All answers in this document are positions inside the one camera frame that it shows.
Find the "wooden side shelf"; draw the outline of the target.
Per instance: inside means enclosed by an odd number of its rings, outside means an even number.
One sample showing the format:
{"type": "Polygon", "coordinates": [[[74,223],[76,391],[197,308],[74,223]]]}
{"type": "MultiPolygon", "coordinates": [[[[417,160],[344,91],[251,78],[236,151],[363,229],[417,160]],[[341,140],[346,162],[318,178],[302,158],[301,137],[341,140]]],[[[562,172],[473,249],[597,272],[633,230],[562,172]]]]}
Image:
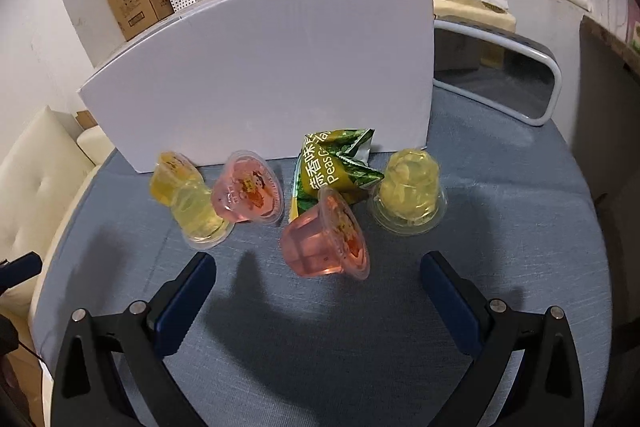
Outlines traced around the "wooden side shelf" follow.
{"type": "Polygon", "coordinates": [[[597,38],[613,53],[621,58],[625,65],[637,76],[640,75],[640,55],[632,46],[623,42],[605,27],[588,15],[582,17],[580,29],[587,31],[589,35],[597,38]]]}

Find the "white framed tray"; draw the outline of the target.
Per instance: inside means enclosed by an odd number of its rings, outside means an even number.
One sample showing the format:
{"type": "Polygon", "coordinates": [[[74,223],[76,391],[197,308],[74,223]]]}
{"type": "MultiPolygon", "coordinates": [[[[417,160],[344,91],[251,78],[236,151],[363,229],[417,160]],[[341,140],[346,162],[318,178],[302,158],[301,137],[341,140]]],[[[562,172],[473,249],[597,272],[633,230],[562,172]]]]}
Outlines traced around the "white framed tray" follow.
{"type": "Polygon", "coordinates": [[[540,127],[555,109],[562,74],[542,44],[447,16],[434,20],[434,85],[540,127]]]}

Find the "white cardboard box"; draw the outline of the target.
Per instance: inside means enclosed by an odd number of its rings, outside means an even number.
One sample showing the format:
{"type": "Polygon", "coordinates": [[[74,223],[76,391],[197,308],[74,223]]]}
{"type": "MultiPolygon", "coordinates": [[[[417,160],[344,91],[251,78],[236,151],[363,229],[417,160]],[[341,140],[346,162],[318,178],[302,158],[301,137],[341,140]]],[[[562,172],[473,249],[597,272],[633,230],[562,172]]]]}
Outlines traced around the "white cardboard box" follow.
{"type": "Polygon", "coordinates": [[[80,88],[134,170],[173,150],[296,156],[306,134],[370,129],[381,152],[426,142],[433,0],[204,0],[129,43],[80,88]]]}

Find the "crumpled green peas bag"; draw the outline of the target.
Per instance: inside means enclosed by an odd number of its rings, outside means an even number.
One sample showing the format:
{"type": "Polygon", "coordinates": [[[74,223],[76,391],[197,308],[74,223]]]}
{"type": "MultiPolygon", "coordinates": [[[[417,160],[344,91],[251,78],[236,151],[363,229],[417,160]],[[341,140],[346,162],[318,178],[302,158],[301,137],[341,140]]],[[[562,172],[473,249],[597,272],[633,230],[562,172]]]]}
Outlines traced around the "crumpled green peas bag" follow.
{"type": "Polygon", "coordinates": [[[348,205],[366,199],[384,178],[369,165],[374,130],[338,129],[304,136],[297,157],[288,221],[319,202],[322,187],[333,188],[348,205]]]}

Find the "pale yellow jelly cup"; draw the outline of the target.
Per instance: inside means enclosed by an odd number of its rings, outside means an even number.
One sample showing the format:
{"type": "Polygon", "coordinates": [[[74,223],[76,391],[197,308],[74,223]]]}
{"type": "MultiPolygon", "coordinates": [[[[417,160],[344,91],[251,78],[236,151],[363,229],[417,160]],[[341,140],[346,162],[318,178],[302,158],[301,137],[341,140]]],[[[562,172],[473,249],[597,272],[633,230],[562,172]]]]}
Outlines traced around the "pale yellow jelly cup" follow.
{"type": "Polygon", "coordinates": [[[447,210],[438,162],[426,150],[405,148],[390,156],[369,210],[387,231],[411,236],[433,230],[447,210]]]}
{"type": "Polygon", "coordinates": [[[222,243],[234,224],[221,218],[210,200],[212,191],[204,182],[191,180],[175,191],[170,204],[172,217],[183,238],[197,251],[209,251],[222,243]]]}

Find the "pink jelly cup printed lid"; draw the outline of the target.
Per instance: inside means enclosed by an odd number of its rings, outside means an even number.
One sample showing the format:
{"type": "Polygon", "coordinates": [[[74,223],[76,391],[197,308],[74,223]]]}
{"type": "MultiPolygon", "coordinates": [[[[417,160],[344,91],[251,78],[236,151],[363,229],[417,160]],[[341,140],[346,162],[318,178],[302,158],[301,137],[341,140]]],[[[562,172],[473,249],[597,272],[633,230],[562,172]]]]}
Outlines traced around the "pink jelly cup printed lid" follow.
{"type": "Polygon", "coordinates": [[[370,274],[360,225],[345,199],[328,186],[320,188],[316,205],[285,227],[280,247],[285,263],[299,277],[343,273],[364,281],[370,274]]]}

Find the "cream leather sofa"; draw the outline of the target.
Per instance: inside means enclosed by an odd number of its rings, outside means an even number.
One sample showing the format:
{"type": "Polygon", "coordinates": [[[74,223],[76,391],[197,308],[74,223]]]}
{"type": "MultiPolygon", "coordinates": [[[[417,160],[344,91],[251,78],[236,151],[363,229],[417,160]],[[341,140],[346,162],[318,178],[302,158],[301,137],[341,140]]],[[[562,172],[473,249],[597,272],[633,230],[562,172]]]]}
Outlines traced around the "cream leather sofa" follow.
{"type": "Polygon", "coordinates": [[[58,243],[114,145],[94,126],[72,138],[50,108],[41,109],[1,161],[1,259],[31,251],[36,277],[10,289],[1,308],[30,321],[58,243]]]}

